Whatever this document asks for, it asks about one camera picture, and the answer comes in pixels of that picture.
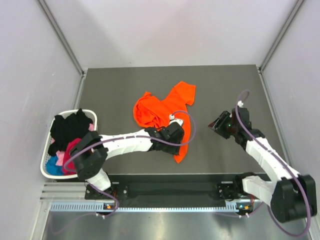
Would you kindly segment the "orange t-shirt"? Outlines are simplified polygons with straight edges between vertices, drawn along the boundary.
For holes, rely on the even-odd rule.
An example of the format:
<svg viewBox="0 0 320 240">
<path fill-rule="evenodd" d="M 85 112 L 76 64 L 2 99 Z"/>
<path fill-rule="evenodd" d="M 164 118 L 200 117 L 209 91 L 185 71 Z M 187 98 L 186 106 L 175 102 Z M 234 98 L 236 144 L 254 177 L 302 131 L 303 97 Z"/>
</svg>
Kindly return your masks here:
<svg viewBox="0 0 320 240">
<path fill-rule="evenodd" d="M 174 114 L 183 120 L 184 144 L 190 140 L 192 127 L 190 117 L 180 111 L 186 112 L 187 106 L 193 105 L 195 96 L 196 86 L 184 81 L 177 83 L 163 100 L 145 92 L 133 107 L 133 118 L 142 128 L 159 129 L 167 127 L 170 122 L 169 116 Z"/>
</svg>

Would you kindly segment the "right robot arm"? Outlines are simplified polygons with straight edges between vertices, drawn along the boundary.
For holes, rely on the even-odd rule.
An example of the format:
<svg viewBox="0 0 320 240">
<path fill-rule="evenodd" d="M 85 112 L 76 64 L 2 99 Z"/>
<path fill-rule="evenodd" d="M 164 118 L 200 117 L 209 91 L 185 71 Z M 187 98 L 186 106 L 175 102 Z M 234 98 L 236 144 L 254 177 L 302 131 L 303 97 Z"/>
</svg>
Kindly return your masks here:
<svg viewBox="0 0 320 240">
<path fill-rule="evenodd" d="M 253 172 L 236 175 L 233 192 L 239 198 L 253 195 L 270 207 L 280 223 L 316 216 L 317 194 L 315 180 L 302 175 L 288 165 L 271 147 L 265 135 L 252 128 L 247 108 L 223 111 L 209 128 L 215 133 L 234 140 L 265 171 L 269 181 L 262 180 Z"/>
</svg>

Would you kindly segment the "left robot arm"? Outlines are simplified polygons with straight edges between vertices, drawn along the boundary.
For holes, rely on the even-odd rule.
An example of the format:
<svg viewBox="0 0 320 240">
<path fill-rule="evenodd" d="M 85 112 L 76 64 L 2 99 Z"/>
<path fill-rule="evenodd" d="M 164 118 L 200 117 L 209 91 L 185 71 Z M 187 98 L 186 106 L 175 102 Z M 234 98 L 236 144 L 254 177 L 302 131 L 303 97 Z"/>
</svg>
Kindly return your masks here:
<svg viewBox="0 0 320 240">
<path fill-rule="evenodd" d="M 171 120 L 166 127 L 148 127 L 119 135 L 99 135 L 97 131 L 90 131 L 71 147 L 69 160 L 78 179 L 94 186 L 97 194 L 106 199 L 114 191 L 103 170 L 106 160 L 134 152 L 162 151 L 177 155 L 184 137 L 183 124 L 181 119 Z"/>
</svg>

